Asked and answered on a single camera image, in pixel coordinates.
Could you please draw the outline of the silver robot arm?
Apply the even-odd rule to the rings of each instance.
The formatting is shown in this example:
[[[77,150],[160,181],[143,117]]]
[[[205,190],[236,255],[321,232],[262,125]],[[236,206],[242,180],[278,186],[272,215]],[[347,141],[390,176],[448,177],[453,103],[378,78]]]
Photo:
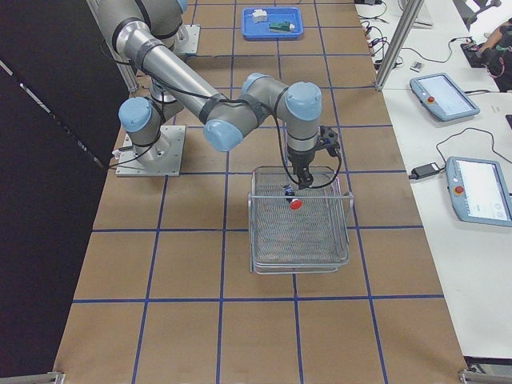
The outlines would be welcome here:
[[[281,119],[292,179],[301,189],[310,187],[309,165],[320,143],[320,89],[311,82],[288,86],[253,73],[243,83],[242,94],[229,100],[173,51],[187,6],[186,1],[96,1],[93,9],[107,46],[195,115],[216,150],[230,151],[270,115]]]
[[[189,40],[189,33],[183,25],[183,13],[180,1],[164,1],[158,36],[173,52],[178,52]]]

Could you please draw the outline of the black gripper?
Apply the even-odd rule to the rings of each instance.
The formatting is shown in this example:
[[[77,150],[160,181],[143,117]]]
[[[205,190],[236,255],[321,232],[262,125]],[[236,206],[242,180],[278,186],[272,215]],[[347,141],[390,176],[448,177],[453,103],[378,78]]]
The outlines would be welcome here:
[[[310,164],[314,160],[314,150],[294,150],[287,149],[287,156],[291,162],[294,175],[298,178],[298,188],[300,190],[310,187],[314,181],[314,177],[310,173]]]

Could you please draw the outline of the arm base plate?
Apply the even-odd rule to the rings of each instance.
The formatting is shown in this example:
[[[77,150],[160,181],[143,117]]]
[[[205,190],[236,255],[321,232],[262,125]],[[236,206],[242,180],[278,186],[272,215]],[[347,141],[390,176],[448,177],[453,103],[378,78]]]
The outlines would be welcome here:
[[[125,134],[123,147],[119,152],[115,174],[118,177],[177,177],[182,164],[182,152],[185,143],[186,127],[160,127],[160,137],[152,147],[132,145],[131,137]]]
[[[201,26],[197,24],[181,25],[175,35],[173,52],[177,55],[196,55]]]

